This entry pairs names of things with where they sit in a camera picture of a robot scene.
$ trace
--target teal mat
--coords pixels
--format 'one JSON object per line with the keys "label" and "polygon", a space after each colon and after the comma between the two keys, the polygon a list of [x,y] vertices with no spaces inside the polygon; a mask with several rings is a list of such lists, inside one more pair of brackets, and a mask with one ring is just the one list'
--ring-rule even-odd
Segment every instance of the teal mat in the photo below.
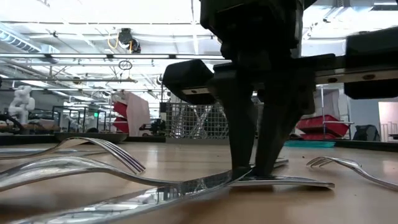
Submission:
{"label": "teal mat", "polygon": [[289,140],[285,142],[284,146],[288,147],[323,147],[323,148],[331,148],[335,146],[335,142],[332,141],[296,141]]}

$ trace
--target table surface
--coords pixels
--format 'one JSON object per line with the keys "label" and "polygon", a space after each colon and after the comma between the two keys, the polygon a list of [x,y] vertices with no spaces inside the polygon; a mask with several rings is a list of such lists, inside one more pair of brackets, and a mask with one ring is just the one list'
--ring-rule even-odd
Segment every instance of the table surface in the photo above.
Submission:
{"label": "table surface", "polygon": [[[12,146],[12,148],[32,149],[50,146],[53,144]],[[230,168],[228,146],[133,142],[119,146],[147,167],[143,175],[145,177],[189,180],[217,174]],[[74,149],[99,148],[82,145]],[[352,170],[336,164],[329,164],[321,169],[309,169],[305,166],[309,160],[318,156],[354,159],[362,163],[363,168],[370,174],[398,183],[396,152],[285,147],[280,157],[288,158],[289,166],[277,169],[275,174],[330,181],[336,184],[336,188],[310,190],[305,187],[273,186],[266,189],[231,189],[214,199],[176,205],[120,223],[397,223],[397,192],[374,184]],[[100,154],[90,158],[126,170],[110,155]],[[0,169],[3,171],[30,160],[1,161]],[[46,180],[0,192],[0,223],[89,205],[148,188],[151,187],[109,174],[81,174]]]}

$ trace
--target white robot figure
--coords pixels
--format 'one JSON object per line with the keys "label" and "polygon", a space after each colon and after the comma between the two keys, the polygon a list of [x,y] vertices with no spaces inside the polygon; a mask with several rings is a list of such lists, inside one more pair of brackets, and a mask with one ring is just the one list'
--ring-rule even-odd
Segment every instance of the white robot figure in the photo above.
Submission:
{"label": "white robot figure", "polygon": [[27,124],[29,111],[35,108],[35,99],[30,97],[32,87],[30,86],[19,86],[14,92],[14,99],[8,108],[10,116],[19,114],[19,122]]}
{"label": "white robot figure", "polygon": [[[78,124],[77,120],[73,119],[72,117],[70,117],[69,115],[66,115],[66,119],[70,121],[70,124],[75,125],[77,128],[81,128],[83,129],[83,125]],[[91,120],[94,120],[95,117],[94,116],[87,116],[86,117],[86,121],[85,121],[85,125],[87,125],[88,123],[90,123]]]}

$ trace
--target red container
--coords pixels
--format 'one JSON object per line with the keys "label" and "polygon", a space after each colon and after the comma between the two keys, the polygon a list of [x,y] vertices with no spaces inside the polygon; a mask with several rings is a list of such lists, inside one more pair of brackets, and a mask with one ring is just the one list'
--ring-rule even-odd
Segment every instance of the red container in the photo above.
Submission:
{"label": "red container", "polygon": [[113,104],[113,110],[119,113],[124,118],[127,118],[127,105],[125,105],[124,103],[115,102]]}
{"label": "red container", "polygon": [[118,128],[123,133],[127,133],[127,134],[129,133],[129,124],[127,123],[127,119],[122,118],[122,117],[117,117],[114,121],[117,123],[113,123],[113,126]]}
{"label": "red container", "polygon": [[332,134],[326,133],[325,136],[323,136],[323,133],[318,134],[318,133],[312,133],[312,134],[302,134],[301,137],[304,140],[322,140],[322,139],[336,139],[336,136]]}
{"label": "red container", "polygon": [[[339,121],[331,115],[325,115],[325,121]],[[332,134],[336,137],[343,137],[349,126],[346,124],[339,123],[326,123],[326,133]],[[301,119],[296,126],[297,129],[303,131],[306,134],[309,133],[322,133],[323,136],[323,118],[322,116],[316,116],[313,118]]]}

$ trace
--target metal rail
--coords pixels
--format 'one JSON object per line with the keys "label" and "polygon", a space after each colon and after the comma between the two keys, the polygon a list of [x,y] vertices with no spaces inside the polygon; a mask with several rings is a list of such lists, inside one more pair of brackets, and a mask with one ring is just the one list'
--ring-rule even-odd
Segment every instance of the metal rail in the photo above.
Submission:
{"label": "metal rail", "polygon": [[38,82],[134,82],[134,79],[71,79],[71,78],[2,78],[2,81],[38,81]]}
{"label": "metal rail", "polygon": [[225,60],[224,57],[221,55],[191,55],[191,54],[10,54],[10,53],[1,53],[0,58]]}

